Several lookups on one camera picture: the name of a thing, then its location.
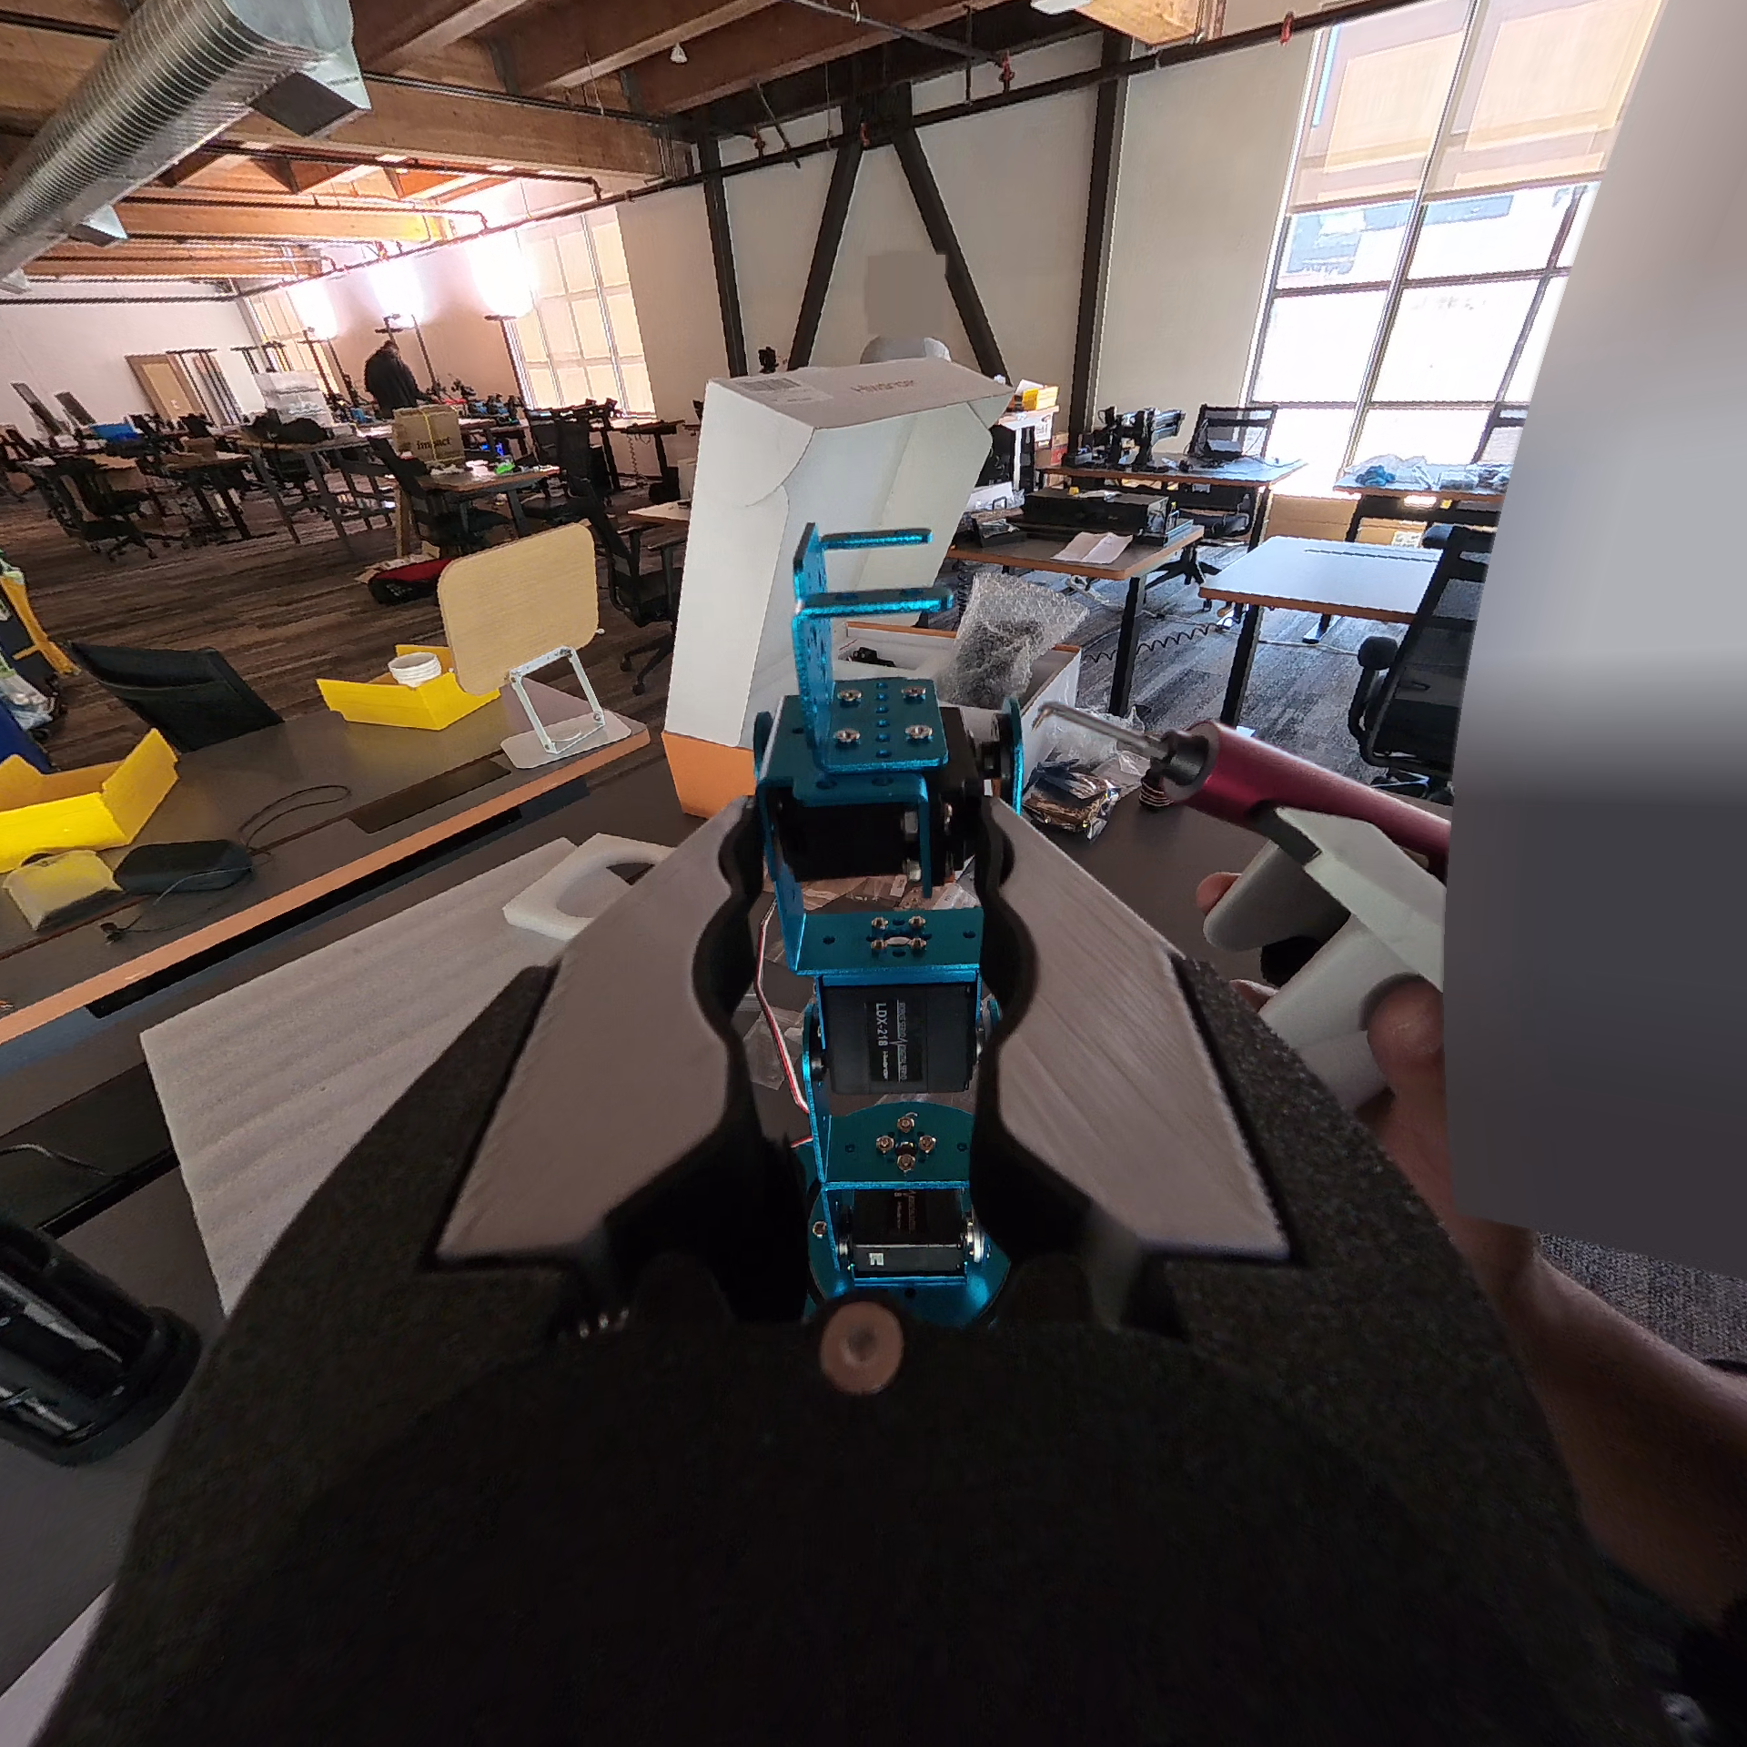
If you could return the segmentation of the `blue toy robot arm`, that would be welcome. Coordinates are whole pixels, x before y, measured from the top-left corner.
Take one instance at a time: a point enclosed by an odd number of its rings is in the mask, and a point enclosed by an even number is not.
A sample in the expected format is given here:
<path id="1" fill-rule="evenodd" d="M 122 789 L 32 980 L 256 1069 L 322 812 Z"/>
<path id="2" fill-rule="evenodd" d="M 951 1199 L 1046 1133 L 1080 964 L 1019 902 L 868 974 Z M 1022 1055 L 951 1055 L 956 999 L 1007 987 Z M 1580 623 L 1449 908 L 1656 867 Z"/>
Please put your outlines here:
<path id="1" fill-rule="evenodd" d="M 991 799 L 1022 791 L 1022 713 L 977 741 L 933 680 L 834 674 L 851 619 L 945 607 L 936 587 L 832 589 L 830 556 L 922 550 L 929 531 L 803 529 L 796 553 L 798 689 L 755 724 L 757 812 L 773 919 L 801 1016 L 798 1100 L 809 1113 L 806 1256 L 824 1304 L 874 1295 L 965 1328 L 1008 1259 L 970 1208 L 970 1090 L 994 1034 L 986 915 L 945 905 L 974 858 Z"/>

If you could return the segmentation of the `red electric screwdriver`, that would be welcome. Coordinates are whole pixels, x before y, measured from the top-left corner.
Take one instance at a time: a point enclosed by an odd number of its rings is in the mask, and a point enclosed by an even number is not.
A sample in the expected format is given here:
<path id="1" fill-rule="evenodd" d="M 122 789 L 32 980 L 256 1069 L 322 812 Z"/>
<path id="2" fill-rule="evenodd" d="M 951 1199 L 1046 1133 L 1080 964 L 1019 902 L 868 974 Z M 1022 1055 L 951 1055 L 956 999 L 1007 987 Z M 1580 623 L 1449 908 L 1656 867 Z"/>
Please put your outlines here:
<path id="1" fill-rule="evenodd" d="M 1213 818 L 1259 831 L 1267 810 L 1293 806 L 1362 818 L 1419 858 L 1435 878 L 1449 876 L 1449 818 L 1367 782 L 1327 774 L 1305 758 L 1258 741 L 1234 727 L 1207 720 L 1182 734 L 1148 736 L 1098 713 L 1050 701 L 1040 716 L 1113 738 L 1148 759 L 1145 806 L 1188 805 Z"/>

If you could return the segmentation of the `white cardboard box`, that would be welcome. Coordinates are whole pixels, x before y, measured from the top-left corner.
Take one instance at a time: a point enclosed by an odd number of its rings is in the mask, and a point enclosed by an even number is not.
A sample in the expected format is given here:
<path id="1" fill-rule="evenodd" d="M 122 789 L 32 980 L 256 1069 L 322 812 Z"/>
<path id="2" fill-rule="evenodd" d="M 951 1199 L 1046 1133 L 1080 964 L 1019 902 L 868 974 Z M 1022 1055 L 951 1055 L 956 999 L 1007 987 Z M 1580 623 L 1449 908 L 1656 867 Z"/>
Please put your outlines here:
<path id="1" fill-rule="evenodd" d="M 930 587 L 1013 396 L 953 360 L 707 385 L 663 724 L 689 816 L 755 791 L 755 716 L 796 691 L 803 531 L 929 531 L 925 546 L 845 553 L 826 567 L 834 589 Z"/>

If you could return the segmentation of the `silver air duct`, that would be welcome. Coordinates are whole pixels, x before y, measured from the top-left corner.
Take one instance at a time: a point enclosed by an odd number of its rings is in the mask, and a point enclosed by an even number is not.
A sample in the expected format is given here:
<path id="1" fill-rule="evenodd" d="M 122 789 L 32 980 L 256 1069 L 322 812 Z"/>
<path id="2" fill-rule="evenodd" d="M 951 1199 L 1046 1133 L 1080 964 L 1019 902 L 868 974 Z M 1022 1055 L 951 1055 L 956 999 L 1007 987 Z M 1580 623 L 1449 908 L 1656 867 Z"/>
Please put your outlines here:
<path id="1" fill-rule="evenodd" d="M 5 172 L 2 275 L 124 242 L 115 201 L 252 108 L 305 139 L 369 112 L 348 4 L 143 4 Z"/>

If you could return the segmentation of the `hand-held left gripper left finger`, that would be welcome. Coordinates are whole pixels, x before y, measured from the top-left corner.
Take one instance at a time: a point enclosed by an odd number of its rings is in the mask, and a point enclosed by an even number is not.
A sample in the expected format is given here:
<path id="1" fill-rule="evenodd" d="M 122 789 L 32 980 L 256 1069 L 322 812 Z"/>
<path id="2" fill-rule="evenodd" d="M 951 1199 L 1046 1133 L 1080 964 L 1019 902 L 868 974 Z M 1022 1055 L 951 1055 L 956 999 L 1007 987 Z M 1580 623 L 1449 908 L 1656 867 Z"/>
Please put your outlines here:
<path id="1" fill-rule="evenodd" d="M 685 1253 L 748 1321 L 806 1304 L 798 1163 L 766 1139 L 733 1011 L 763 882 L 748 800 L 566 949 L 455 1192 L 438 1256 L 555 1259 L 597 1309 Z"/>

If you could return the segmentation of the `yellow plastic bin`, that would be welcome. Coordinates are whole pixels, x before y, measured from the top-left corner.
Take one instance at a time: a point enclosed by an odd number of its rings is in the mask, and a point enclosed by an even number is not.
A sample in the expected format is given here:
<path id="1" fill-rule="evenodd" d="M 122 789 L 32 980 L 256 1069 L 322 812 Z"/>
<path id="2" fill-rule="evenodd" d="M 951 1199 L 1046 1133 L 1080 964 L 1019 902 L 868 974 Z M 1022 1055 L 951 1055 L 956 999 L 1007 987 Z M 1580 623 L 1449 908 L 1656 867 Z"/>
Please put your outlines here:
<path id="1" fill-rule="evenodd" d="M 40 855 L 130 844 L 174 782 L 178 752 L 154 728 L 124 759 L 72 774 L 46 777 L 24 758 L 5 758 L 0 869 Z"/>
<path id="2" fill-rule="evenodd" d="M 322 676 L 317 680 L 317 689 L 326 707 L 358 727 L 446 728 L 497 699 L 497 689 L 470 691 L 460 686 L 446 646 L 398 646 L 398 652 L 399 648 L 443 648 L 449 658 L 449 674 L 422 689 L 405 689 L 391 683 L 388 670 L 369 683 L 342 683 Z"/>

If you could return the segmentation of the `pale yellow pouch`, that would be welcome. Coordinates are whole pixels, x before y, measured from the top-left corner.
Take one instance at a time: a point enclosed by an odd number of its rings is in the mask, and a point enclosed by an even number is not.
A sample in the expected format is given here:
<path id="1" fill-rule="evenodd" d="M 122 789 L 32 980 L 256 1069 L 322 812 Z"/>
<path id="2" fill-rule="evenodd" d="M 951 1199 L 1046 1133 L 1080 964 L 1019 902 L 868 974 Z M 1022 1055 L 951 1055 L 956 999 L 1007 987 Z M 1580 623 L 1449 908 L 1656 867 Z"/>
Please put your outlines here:
<path id="1" fill-rule="evenodd" d="M 95 851 L 34 855 L 2 876 L 2 894 L 32 931 L 58 927 L 122 898 L 112 867 Z"/>

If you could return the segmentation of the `grey desk with wooden edge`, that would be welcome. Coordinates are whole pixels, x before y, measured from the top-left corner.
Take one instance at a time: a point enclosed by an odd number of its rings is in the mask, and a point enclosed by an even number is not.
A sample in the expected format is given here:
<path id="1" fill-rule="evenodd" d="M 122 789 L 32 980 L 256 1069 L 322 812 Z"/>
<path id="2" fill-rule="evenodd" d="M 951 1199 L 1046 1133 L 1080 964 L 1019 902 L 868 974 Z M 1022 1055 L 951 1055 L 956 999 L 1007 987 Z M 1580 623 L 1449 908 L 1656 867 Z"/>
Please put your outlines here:
<path id="1" fill-rule="evenodd" d="M 580 799 L 583 758 L 514 771 L 499 741 L 506 706 L 441 734 L 353 727 L 305 713 L 217 748 L 187 754 L 178 785 L 145 818 L 141 844 L 256 844 L 259 873 L 222 894 L 115 900 L 103 919 L 138 922 L 110 939 L 98 919 L 45 935 L 2 902 L 2 1042 L 77 1011 L 112 1016 L 222 959 L 422 869 L 545 799 Z"/>

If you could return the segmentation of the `white foam sheet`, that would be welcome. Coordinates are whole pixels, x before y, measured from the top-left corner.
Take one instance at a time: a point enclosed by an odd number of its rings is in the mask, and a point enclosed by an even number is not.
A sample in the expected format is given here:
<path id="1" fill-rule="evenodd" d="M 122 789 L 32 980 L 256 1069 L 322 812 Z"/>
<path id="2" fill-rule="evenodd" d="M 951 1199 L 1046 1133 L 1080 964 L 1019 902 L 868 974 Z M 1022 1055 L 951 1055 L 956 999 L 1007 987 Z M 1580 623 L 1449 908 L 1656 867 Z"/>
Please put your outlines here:
<path id="1" fill-rule="evenodd" d="M 366 1129 L 555 939 L 503 905 L 560 838 L 143 1034 L 223 1313 Z"/>

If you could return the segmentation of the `black screwdriver bit holder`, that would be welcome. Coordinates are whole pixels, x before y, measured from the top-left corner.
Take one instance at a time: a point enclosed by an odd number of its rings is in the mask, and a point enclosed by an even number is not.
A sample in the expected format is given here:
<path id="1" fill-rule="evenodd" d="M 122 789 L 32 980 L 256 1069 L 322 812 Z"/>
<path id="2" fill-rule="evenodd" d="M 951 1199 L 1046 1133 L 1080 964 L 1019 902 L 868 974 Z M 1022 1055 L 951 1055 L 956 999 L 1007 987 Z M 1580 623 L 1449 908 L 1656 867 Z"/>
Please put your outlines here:
<path id="1" fill-rule="evenodd" d="M 2 1216 L 2 1441 L 58 1467 L 150 1430 L 201 1352 L 178 1313 L 143 1307 L 49 1235 Z"/>

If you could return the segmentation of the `black computer mouse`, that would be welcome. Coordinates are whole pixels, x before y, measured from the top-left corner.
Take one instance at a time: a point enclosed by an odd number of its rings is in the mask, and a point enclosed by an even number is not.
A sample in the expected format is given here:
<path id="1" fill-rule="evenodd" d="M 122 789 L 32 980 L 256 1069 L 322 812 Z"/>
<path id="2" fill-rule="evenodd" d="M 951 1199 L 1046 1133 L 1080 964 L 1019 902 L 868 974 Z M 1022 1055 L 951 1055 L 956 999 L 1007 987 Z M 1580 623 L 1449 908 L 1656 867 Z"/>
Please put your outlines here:
<path id="1" fill-rule="evenodd" d="M 256 855 L 237 842 L 154 842 L 138 844 L 115 864 L 124 894 L 195 898 L 222 894 L 256 876 Z"/>

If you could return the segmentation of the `office desk with wooden edge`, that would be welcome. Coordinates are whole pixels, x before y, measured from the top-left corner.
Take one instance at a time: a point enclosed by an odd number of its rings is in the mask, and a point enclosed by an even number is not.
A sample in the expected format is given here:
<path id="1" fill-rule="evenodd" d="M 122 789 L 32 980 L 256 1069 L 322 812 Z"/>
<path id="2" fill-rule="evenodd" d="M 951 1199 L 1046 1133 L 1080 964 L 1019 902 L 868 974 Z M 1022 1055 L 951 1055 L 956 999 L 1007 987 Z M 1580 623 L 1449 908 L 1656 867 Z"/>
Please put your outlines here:
<path id="1" fill-rule="evenodd" d="M 1128 543 L 1118 562 L 1091 562 L 1088 556 L 1060 556 L 1060 543 L 1050 538 L 1022 538 L 994 550 L 981 550 L 974 543 L 953 543 L 947 559 L 953 562 L 994 562 L 1007 572 L 1046 572 L 1060 577 L 1091 580 L 1119 580 L 1128 584 L 1125 597 L 1125 621 L 1118 633 L 1118 654 L 1113 654 L 1113 676 L 1109 691 L 1112 713 L 1125 716 L 1133 701 L 1133 664 L 1140 654 L 1140 619 L 1148 589 L 1148 577 L 1186 567 L 1188 553 L 1201 539 L 1201 529 L 1195 520 L 1178 524 L 1167 535 L 1167 539 L 1142 539 Z"/>

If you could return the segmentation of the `white foam block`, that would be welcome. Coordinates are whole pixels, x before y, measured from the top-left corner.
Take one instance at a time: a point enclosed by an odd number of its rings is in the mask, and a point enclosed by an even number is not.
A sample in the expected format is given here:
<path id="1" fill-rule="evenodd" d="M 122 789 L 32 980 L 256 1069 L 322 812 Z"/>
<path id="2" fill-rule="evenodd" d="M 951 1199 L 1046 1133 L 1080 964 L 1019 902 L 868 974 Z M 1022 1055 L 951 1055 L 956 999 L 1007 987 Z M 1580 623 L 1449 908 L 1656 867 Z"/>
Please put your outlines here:
<path id="1" fill-rule="evenodd" d="M 503 905 L 503 919 L 508 927 L 566 948 L 630 891 L 632 878 L 624 869 L 642 876 L 666 858 L 663 844 L 594 835 L 519 891 Z"/>

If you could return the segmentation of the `black equipment box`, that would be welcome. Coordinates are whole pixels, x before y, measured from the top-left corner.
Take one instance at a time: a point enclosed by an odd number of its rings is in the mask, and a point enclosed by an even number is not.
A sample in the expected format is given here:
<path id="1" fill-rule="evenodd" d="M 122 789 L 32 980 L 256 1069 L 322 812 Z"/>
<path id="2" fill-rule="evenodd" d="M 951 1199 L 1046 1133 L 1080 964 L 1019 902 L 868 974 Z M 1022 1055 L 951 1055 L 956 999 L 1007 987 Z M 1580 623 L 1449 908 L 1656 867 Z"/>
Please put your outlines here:
<path id="1" fill-rule="evenodd" d="M 1176 510 L 1167 495 L 1148 490 L 1066 490 L 1046 488 L 1025 498 L 1022 520 L 1030 531 L 1050 535 L 1118 535 L 1163 539 L 1176 520 Z"/>

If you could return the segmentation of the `large grid window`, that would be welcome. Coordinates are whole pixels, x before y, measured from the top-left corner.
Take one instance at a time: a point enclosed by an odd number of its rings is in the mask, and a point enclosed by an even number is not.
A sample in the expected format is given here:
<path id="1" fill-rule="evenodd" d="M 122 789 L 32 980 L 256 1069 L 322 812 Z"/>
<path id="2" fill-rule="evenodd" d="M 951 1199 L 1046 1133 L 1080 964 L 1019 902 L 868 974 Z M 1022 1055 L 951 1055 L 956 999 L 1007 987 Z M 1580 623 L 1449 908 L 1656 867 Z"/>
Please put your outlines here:
<path id="1" fill-rule="evenodd" d="M 1250 399 L 1268 457 L 1327 498 L 1373 457 L 1473 462 L 1489 416 L 1533 396 L 1594 183 L 1291 207 Z"/>

